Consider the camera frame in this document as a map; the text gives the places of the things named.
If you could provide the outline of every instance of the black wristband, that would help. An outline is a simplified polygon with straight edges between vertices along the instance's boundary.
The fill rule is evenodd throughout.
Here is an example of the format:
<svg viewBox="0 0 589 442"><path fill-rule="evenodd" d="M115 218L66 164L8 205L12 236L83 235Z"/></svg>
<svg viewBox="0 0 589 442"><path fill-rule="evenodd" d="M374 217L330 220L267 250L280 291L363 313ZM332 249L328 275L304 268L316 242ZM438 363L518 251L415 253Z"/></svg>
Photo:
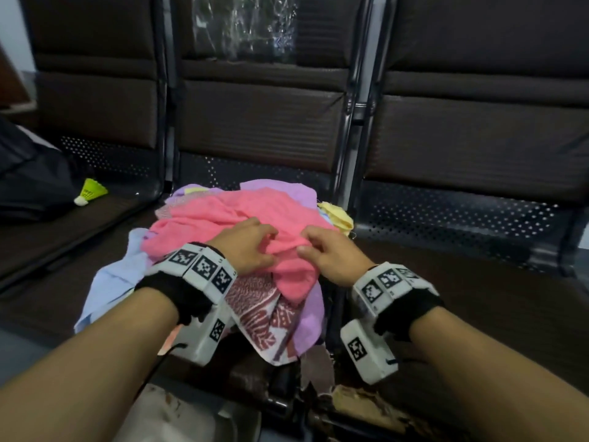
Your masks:
<svg viewBox="0 0 589 442"><path fill-rule="evenodd" d="M166 295L178 310L178 324L188 325L192 316L204 316L209 313L213 303L201 291L196 290L183 278L157 272L144 277L135 290L149 287Z"/></svg>
<svg viewBox="0 0 589 442"><path fill-rule="evenodd" d="M379 314L374 331L382 335L391 332L398 341L411 341L409 328L413 321L422 317L434 307L444 307L441 297L426 289L413 289L393 301Z"/></svg>

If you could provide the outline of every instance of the pile of clothes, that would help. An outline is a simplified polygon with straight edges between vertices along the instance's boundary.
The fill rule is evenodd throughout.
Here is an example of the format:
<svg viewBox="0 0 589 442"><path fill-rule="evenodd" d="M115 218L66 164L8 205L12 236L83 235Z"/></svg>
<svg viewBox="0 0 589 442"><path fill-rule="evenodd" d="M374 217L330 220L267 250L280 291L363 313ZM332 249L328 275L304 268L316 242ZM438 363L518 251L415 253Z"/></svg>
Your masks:
<svg viewBox="0 0 589 442"><path fill-rule="evenodd" d="M236 327L264 360L276 366L297 360L316 343L325 313L319 274L298 257L296 247L310 245L300 236L307 225L339 229L348 235L353 222L341 208L318 204L316 192L302 184L253 180L240 184L239 191L184 186L156 210L156 216L158 221L149 230L138 228L129 233L122 260L97 272L74 327L76 333L129 296L154 261L185 243L206 242L227 227L258 217L279 231L260 248L274 254L278 262L267 270L240 276L227 292L225 300Z"/></svg>

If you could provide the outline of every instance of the wrist-mounted device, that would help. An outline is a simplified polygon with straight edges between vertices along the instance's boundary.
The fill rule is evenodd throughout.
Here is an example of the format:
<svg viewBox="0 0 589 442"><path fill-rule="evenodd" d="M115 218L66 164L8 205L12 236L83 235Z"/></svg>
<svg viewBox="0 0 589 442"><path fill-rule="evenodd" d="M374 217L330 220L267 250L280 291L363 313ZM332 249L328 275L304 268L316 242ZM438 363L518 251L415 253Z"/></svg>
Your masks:
<svg viewBox="0 0 589 442"><path fill-rule="evenodd" d="M342 341L360 376L368 384L398 370L382 335L410 341L409 327L420 316L444 306L433 285L404 265L385 262L368 270L353 286L352 295L364 317L341 330Z"/></svg>
<svg viewBox="0 0 589 442"><path fill-rule="evenodd" d="M203 366L225 328L232 325L224 297L236 279L237 272L221 252L193 242L153 264L135 290L154 288L170 298L178 309L179 324L184 324L174 343L187 344L175 353Z"/></svg>

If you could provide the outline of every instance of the plastic bag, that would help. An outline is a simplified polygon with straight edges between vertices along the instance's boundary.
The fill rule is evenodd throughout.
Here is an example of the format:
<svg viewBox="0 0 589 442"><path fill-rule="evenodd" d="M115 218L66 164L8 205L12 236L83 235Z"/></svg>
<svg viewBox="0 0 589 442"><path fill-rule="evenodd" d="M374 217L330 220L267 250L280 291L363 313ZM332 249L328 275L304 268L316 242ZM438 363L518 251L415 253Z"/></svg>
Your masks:
<svg viewBox="0 0 589 442"><path fill-rule="evenodd" d="M73 155L34 142L0 116L0 222L52 220L76 207L91 169Z"/></svg>
<svg viewBox="0 0 589 442"><path fill-rule="evenodd" d="M298 0L193 0L198 55L293 63Z"/></svg>

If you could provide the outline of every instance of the pink towel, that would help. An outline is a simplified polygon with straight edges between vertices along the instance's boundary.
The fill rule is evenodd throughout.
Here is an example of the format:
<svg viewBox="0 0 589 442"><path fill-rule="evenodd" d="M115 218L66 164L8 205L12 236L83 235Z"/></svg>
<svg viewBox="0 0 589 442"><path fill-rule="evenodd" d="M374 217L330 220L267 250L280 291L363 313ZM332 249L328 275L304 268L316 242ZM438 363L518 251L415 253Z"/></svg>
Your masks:
<svg viewBox="0 0 589 442"><path fill-rule="evenodd" d="M307 225L335 229L317 210L305 208L288 194L270 188L255 191L227 191L216 196L193 199L170 209L171 218L155 222L150 230L157 233L141 249L159 258L188 242L207 242L223 229L250 217L258 217L279 231L262 242L260 250L277 256L278 262L267 271L274 273L276 287L293 304L303 301L318 278L317 270L300 259L296 248L310 245L300 236Z"/></svg>

